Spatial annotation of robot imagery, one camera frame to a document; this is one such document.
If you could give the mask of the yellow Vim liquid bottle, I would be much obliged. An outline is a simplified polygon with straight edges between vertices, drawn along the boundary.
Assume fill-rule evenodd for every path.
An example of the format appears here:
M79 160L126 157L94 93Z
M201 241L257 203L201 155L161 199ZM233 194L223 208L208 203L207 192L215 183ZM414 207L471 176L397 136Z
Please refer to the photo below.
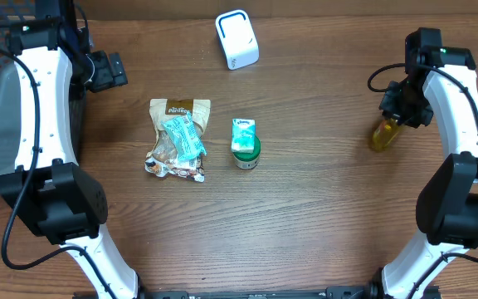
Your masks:
M372 135L372 149L384 151L398 136L401 126L395 119L381 120Z

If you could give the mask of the teal snack packet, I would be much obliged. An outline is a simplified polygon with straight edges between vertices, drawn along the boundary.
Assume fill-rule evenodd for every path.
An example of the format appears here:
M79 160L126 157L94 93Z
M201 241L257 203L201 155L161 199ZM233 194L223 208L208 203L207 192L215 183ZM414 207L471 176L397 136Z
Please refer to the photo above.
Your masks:
M178 161L183 162L207 154L190 112L163 121L161 125L178 152Z

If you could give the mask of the beige Pantree snack pouch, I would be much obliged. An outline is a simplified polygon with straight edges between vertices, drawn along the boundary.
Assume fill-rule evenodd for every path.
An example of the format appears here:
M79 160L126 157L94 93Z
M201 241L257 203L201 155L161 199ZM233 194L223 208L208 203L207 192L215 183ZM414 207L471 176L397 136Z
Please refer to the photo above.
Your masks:
M152 99L149 102L149 115L153 121L156 142L154 147L146 154L144 167L147 172L160 178L174 175L202 183L205 181L202 158L206 155L201 154L195 159L178 161L178 152L161 125L163 121L171 120L187 112L192 114L196 131L202 140L211 113L210 100L171 100L163 98Z

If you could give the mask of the Kleenex tissue pack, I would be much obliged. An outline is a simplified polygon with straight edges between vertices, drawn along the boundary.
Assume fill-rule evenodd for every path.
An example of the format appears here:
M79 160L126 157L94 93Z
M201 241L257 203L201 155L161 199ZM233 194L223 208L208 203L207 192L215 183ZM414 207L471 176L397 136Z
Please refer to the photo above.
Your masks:
M251 154L255 149L255 137L256 122L254 120L232 120L232 152Z

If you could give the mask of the green lid white jar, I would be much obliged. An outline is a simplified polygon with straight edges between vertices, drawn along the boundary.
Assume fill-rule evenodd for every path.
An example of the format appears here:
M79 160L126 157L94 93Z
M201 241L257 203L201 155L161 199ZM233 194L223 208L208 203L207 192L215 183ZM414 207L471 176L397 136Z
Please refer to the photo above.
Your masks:
M233 152L235 165L239 169L254 169L259 164L261 142L257 136L254 139L254 150L251 153Z

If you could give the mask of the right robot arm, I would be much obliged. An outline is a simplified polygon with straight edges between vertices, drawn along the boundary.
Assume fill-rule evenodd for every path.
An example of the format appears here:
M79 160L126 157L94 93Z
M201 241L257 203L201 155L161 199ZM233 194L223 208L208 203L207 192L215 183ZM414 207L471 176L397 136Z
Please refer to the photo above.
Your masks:
M467 48L445 47L441 32L420 27L405 39L406 78L382 90L383 122L373 147L385 149L403 126L436 121L444 161L421 191L417 231L390 263L357 292L360 298L438 298L435 277L454 259L478 264L478 90Z

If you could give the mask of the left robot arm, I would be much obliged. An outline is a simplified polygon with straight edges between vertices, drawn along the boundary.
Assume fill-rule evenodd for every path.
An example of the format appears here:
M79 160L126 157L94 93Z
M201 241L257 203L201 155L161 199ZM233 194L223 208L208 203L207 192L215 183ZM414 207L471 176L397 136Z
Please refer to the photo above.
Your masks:
M92 50L88 27L77 24L83 16L72 1L38 1L33 20L9 27L21 135L14 170L0 175L0 195L12 219L74 258L99 298L141 298L139 275L106 226L105 191L76 158L80 117L71 106L127 83L118 54Z

